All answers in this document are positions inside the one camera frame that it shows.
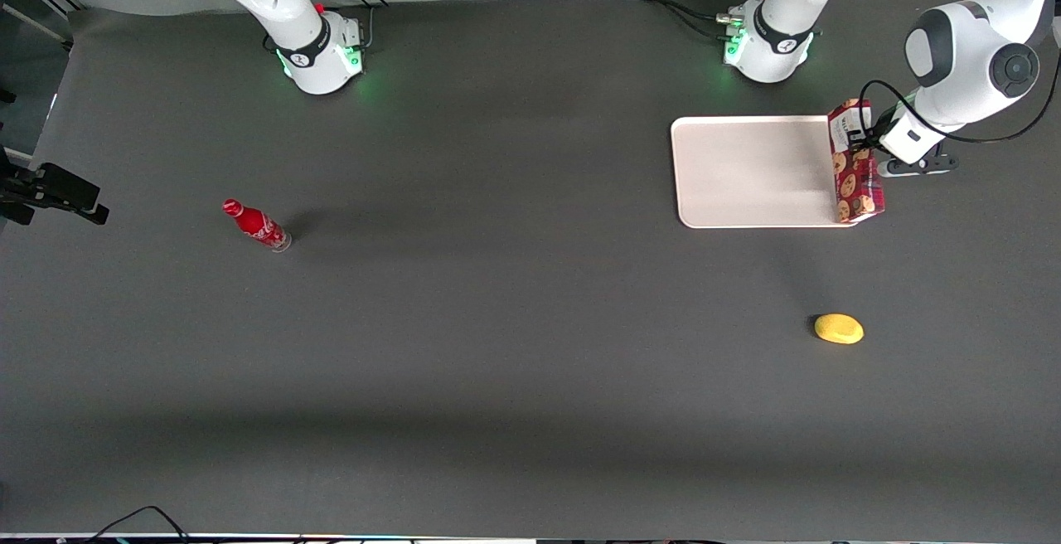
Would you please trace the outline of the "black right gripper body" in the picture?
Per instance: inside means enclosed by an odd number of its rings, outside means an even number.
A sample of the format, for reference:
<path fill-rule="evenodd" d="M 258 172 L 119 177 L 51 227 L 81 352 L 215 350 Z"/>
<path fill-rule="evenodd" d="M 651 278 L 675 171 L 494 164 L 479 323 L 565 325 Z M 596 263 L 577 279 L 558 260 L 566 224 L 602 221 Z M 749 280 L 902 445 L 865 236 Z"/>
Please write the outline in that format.
<path fill-rule="evenodd" d="M 34 185 L 37 170 L 12 162 L 7 150 L 1 148 L 1 216 L 3 220 L 29 226 L 35 214 Z"/>

